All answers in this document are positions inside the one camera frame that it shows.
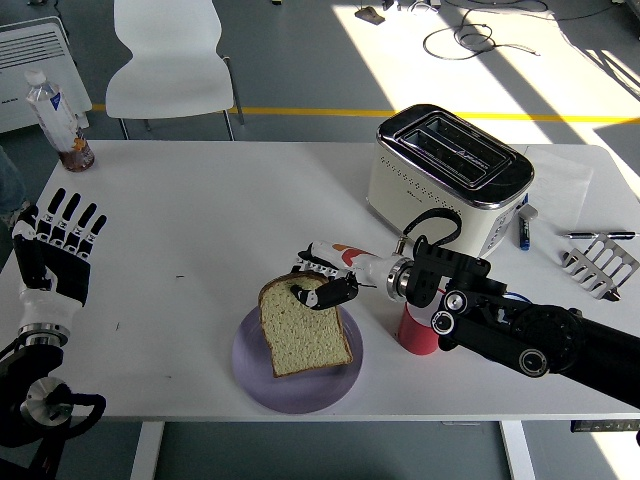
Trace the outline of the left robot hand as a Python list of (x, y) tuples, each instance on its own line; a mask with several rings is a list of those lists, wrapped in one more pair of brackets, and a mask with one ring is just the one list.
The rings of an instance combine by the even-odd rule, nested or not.
[(33, 205), (17, 217), (12, 241), (22, 279), (23, 334), (49, 330), (66, 335), (86, 304), (89, 258), (107, 216), (94, 203), (79, 211), (80, 202), (79, 193), (60, 188), (43, 211)]

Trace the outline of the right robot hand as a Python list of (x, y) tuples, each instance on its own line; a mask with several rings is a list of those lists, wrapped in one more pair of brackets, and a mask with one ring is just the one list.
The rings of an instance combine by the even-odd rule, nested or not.
[(315, 241), (298, 254), (296, 273), (318, 273), (326, 279), (318, 287), (303, 287), (295, 280), (290, 287), (294, 297), (312, 310), (324, 310), (354, 299), (359, 287), (381, 290), (394, 298), (398, 255), (382, 258), (362, 249)]

